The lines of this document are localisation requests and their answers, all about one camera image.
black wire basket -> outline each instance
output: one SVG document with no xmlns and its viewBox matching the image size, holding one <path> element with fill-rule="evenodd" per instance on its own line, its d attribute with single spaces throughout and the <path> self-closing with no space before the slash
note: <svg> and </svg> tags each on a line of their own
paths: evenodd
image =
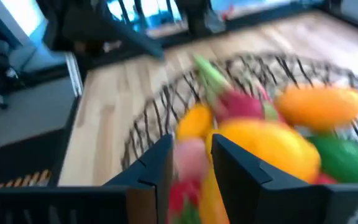
<svg viewBox="0 0 358 224">
<path fill-rule="evenodd" d="M 259 98 L 261 94 L 253 88 L 249 77 L 257 78 L 270 96 L 287 85 L 350 86 L 358 90 L 358 76 L 352 71 L 296 55 L 243 53 L 212 63 L 236 88 Z M 197 69 L 184 72 L 146 101 L 126 138 L 123 170 L 164 134 L 175 134 L 175 126 L 186 111 L 203 100 L 204 90 L 196 79 L 197 73 Z M 358 119 L 351 128 L 338 129 L 336 133 L 358 142 Z"/>
</svg>

desk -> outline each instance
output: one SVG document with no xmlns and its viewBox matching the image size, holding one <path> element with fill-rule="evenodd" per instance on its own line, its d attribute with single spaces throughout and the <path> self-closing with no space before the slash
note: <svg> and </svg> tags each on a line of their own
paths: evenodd
<svg viewBox="0 0 358 224">
<path fill-rule="evenodd" d="M 145 99 L 182 70 L 191 55 L 285 52 L 327 60 L 358 74 L 358 29 L 321 12 L 242 29 L 166 50 L 166 61 L 142 55 L 89 72 L 59 185 L 101 185 L 121 171 L 124 141 Z"/>
</svg>

yellow fruit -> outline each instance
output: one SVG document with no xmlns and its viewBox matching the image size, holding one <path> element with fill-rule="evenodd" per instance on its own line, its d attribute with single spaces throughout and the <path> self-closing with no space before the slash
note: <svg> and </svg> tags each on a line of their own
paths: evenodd
<svg viewBox="0 0 358 224">
<path fill-rule="evenodd" d="M 212 154 L 211 154 L 211 151 L 212 151 L 212 135 L 213 134 L 219 134 L 219 131 L 216 130 L 216 129 L 211 130 L 207 134 L 206 139 L 205 139 L 205 153 L 208 156 L 208 160 L 209 160 L 210 164 L 213 164 L 213 162 L 212 162 Z"/>
<path fill-rule="evenodd" d="M 198 212 L 202 224 L 229 224 L 218 183 L 212 167 L 201 183 Z"/>
<path fill-rule="evenodd" d="M 312 183 L 318 175 L 321 162 L 318 151 L 286 124 L 238 119 L 223 123 L 219 134 L 305 182 Z"/>
<path fill-rule="evenodd" d="M 213 114 L 207 105 L 197 103 L 187 111 L 177 126 L 176 139 L 205 138 L 213 127 Z"/>
<path fill-rule="evenodd" d="M 329 131 L 350 124 L 358 115 L 358 92 L 350 88 L 288 88 L 274 102 L 291 124 Z"/>
</svg>

window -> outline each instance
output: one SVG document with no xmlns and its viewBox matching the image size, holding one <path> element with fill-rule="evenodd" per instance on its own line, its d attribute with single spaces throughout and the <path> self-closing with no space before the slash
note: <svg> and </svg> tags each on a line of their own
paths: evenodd
<svg viewBox="0 0 358 224">
<path fill-rule="evenodd" d="M 35 0 L 0 0 L 26 35 L 30 35 L 42 22 L 44 15 Z"/>
</svg>

orange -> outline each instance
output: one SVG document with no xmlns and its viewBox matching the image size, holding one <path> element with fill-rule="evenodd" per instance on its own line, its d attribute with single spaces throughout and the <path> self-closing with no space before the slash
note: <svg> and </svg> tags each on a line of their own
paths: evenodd
<svg viewBox="0 0 358 224">
<path fill-rule="evenodd" d="M 176 139 L 179 141 L 186 139 L 204 139 L 208 131 L 213 127 L 213 114 L 209 107 L 202 103 L 197 103 L 189 109 L 177 126 Z"/>
<path fill-rule="evenodd" d="M 358 115 L 358 91 L 351 88 L 288 88 L 274 102 L 291 124 L 330 131 L 350 124 Z"/>
</svg>

